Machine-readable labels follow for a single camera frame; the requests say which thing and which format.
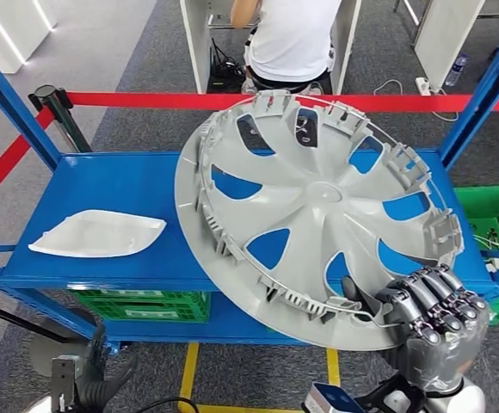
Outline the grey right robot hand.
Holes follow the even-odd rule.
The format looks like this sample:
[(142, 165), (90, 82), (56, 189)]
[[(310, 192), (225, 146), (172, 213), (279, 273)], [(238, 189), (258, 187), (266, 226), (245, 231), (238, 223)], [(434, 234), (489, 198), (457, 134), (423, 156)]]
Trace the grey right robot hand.
[(380, 354), (424, 392), (459, 388), (488, 330), (488, 302), (466, 288), (446, 262), (426, 260), (398, 274), (368, 258), (347, 270), (344, 294), (385, 323), (380, 332), (384, 344), (359, 338), (358, 350)]

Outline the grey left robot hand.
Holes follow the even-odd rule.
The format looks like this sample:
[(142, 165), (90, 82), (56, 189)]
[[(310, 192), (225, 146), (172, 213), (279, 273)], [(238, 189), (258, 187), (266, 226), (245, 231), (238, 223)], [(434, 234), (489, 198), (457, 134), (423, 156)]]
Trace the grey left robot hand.
[(104, 412), (110, 400), (137, 371), (138, 358), (134, 355), (119, 373), (106, 379), (110, 348), (105, 346), (105, 333), (105, 326), (99, 324), (86, 347), (81, 375), (75, 381), (74, 412)]

